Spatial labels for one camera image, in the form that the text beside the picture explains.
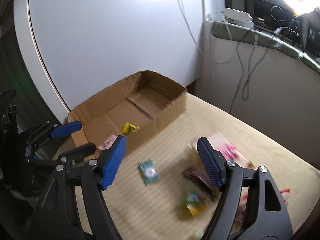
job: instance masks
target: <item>white cable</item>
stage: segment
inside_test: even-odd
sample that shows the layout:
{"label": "white cable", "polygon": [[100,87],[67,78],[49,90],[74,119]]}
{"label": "white cable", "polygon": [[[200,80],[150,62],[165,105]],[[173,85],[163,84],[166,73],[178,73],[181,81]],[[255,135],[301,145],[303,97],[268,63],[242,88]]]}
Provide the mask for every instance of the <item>white cable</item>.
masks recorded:
{"label": "white cable", "polygon": [[224,21],[224,24],[225,24],[225,25],[226,25],[226,27],[227,27],[227,31],[228,31],[228,34],[229,34],[230,40],[231,40],[231,41],[233,41],[232,36],[231,36],[230,29],[229,29],[229,26],[228,26],[227,21],[226,21],[226,19],[225,19],[225,17],[224,17],[224,16],[223,16],[223,21]]}
{"label": "white cable", "polygon": [[189,25],[189,22],[187,20],[186,13],[185,13],[185,10],[184,10],[183,1],[182,0],[177,0],[177,3],[178,3],[178,6],[179,6],[179,10],[180,10],[180,12],[182,14],[182,17],[183,17],[183,19],[184,19],[184,21],[186,23],[187,28],[188,28],[188,31],[190,33],[190,36],[193,39],[193,42],[195,43],[195,45],[196,45],[197,49],[199,50],[199,52],[204,56],[203,51],[200,49],[199,45],[196,42],[196,39],[194,38],[194,36],[193,36],[193,34],[191,32],[191,28],[190,28],[190,25]]}
{"label": "white cable", "polygon": [[248,60],[248,76],[247,76],[247,79],[246,79],[246,81],[245,81],[245,83],[243,85],[242,93],[241,93],[242,99],[244,101],[247,101],[249,99],[249,82],[250,82],[251,76],[252,76],[253,71],[254,71],[254,69],[251,70],[251,61],[252,61],[255,49],[257,47],[257,44],[258,44],[258,32],[256,30],[254,30],[254,33],[255,33],[254,44],[253,44],[252,50],[251,50],[250,55],[249,55],[249,60]]}

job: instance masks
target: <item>gray cable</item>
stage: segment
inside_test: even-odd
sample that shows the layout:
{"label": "gray cable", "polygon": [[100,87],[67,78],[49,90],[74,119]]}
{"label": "gray cable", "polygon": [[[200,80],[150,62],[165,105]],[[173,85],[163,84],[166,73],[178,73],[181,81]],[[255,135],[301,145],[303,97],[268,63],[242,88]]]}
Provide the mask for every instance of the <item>gray cable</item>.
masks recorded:
{"label": "gray cable", "polygon": [[189,23],[188,23],[188,20],[187,20],[187,17],[186,17],[186,13],[185,13],[185,10],[184,10],[183,1],[182,1],[182,0],[177,0],[177,3],[178,3],[179,10],[180,10],[180,12],[181,12],[181,14],[182,14],[182,17],[183,17],[183,19],[184,19],[184,21],[185,21],[185,23],[186,23],[187,29],[188,29],[188,31],[189,31],[189,33],[190,33],[190,36],[191,36],[193,42],[195,43],[195,45],[196,45],[196,47],[198,48],[198,50],[200,51],[200,53],[201,53],[202,55],[204,55],[204,53],[203,53],[202,50],[200,49],[199,45],[198,45],[197,42],[196,42],[196,39],[194,38],[194,36],[193,36],[193,34],[192,34],[192,32],[191,32],[191,28],[190,28],[190,26],[189,26]]}
{"label": "gray cable", "polygon": [[[268,51],[269,51],[269,47],[270,47],[270,44],[271,44],[272,40],[269,41],[268,45],[267,45],[267,48],[266,50],[264,51],[262,57],[259,59],[259,61],[253,66],[252,70],[250,71],[250,74],[248,75],[248,78],[247,80],[245,81],[244,83],[244,86],[242,88],[242,99],[244,101],[247,101],[249,99],[249,83],[250,83],[250,79],[253,75],[253,72],[256,70],[257,66],[264,60],[264,58],[266,57]],[[244,97],[244,90],[245,88],[247,88],[247,96]]]}
{"label": "gray cable", "polygon": [[236,93],[231,101],[231,105],[230,105],[230,109],[229,109],[229,114],[231,114],[232,112],[232,108],[233,108],[233,104],[235,103],[236,101],[236,98],[238,96],[238,93],[239,93],[239,89],[240,89],[240,85],[241,85],[241,82],[242,82],[242,79],[244,77],[244,67],[243,67],[243,64],[242,64],[242,61],[241,61],[241,58],[240,58],[240,55],[239,55],[239,45],[240,43],[244,40],[244,38],[251,32],[251,30],[247,30],[246,33],[243,35],[243,37],[241,38],[241,40],[237,43],[236,45],[236,53],[237,53],[237,56],[238,56],[238,59],[240,61],[240,66],[241,66],[241,77],[239,79],[239,82],[238,82],[238,85],[237,85],[237,88],[236,88]]}
{"label": "gray cable", "polygon": [[[251,72],[251,61],[252,61],[252,57],[253,57],[253,54],[254,54],[254,51],[257,47],[257,44],[258,44],[258,33],[257,31],[255,31],[255,38],[254,38],[254,46],[252,47],[252,50],[251,50],[251,53],[250,53],[250,56],[249,56],[249,61],[248,61],[248,76],[247,76],[247,81],[244,83],[244,86],[242,88],[242,99],[244,101],[247,101],[249,99],[249,77],[250,77],[250,72]],[[245,89],[247,88],[247,95],[244,96],[244,91]]]}

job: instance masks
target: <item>beige cushion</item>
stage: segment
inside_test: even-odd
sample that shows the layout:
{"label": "beige cushion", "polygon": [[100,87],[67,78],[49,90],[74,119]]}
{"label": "beige cushion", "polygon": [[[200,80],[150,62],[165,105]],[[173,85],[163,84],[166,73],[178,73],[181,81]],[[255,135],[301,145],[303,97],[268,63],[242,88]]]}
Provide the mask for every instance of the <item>beige cushion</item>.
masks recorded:
{"label": "beige cushion", "polygon": [[[189,239],[209,223],[216,203],[199,217],[180,220],[176,207],[194,185],[181,173],[192,163],[191,147],[201,136],[222,133],[258,167],[268,167],[279,189],[291,189],[288,212],[295,232],[320,198],[320,171],[254,128],[190,94],[187,109],[155,139],[126,156],[113,185],[103,192],[122,238]],[[145,186],[138,163],[154,162],[160,181]],[[83,229],[91,232],[80,187],[76,187]]]}

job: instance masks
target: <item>open cardboard box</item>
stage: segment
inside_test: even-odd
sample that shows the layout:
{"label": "open cardboard box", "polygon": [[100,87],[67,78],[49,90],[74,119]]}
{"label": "open cardboard box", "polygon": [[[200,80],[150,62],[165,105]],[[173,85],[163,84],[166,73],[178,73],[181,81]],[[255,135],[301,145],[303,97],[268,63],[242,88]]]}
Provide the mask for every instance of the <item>open cardboard box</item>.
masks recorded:
{"label": "open cardboard box", "polygon": [[[126,122],[140,127],[125,135],[127,154],[166,128],[184,110],[187,89],[147,70],[128,76],[92,96],[68,116],[82,129],[72,133],[77,147],[88,142],[101,145],[112,134],[121,135]],[[99,151],[92,158],[97,158]]]}

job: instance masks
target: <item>cardboard flap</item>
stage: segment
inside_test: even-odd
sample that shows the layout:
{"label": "cardboard flap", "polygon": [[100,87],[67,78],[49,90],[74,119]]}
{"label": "cardboard flap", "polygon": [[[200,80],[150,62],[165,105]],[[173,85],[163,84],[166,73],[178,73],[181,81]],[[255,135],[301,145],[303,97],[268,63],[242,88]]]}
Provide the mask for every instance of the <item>cardboard flap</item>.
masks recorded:
{"label": "cardboard flap", "polygon": [[158,115],[170,102],[168,98],[149,87],[133,93],[128,97],[128,99],[151,117]]}
{"label": "cardboard flap", "polygon": [[106,114],[99,115],[90,123],[83,127],[88,142],[94,143],[96,146],[101,145],[112,134],[121,134],[110,122]]}
{"label": "cardboard flap", "polygon": [[151,121],[150,116],[138,109],[135,104],[126,99],[119,105],[115,106],[106,113],[109,121],[121,134],[122,127],[126,122],[132,123],[135,126],[142,127]]}
{"label": "cardboard flap", "polygon": [[157,117],[158,132],[169,126],[186,109],[186,92],[171,101]]}
{"label": "cardboard flap", "polygon": [[138,72],[105,88],[77,106],[72,112],[79,117],[83,125],[86,125],[145,86],[147,86],[147,78]]}
{"label": "cardboard flap", "polygon": [[145,71],[148,77],[148,86],[166,98],[173,100],[187,89],[172,79],[162,76],[157,72]]}
{"label": "cardboard flap", "polygon": [[[68,115],[68,122],[73,122],[73,121],[79,121],[79,119],[76,116],[74,116],[74,114],[70,113]],[[71,136],[77,147],[88,143],[88,140],[83,131],[83,127],[81,128],[80,131],[72,133]]]}
{"label": "cardboard flap", "polygon": [[127,139],[127,154],[137,149],[144,142],[150,140],[157,133],[157,123],[148,122],[139,131],[127,134],[125,136]]}

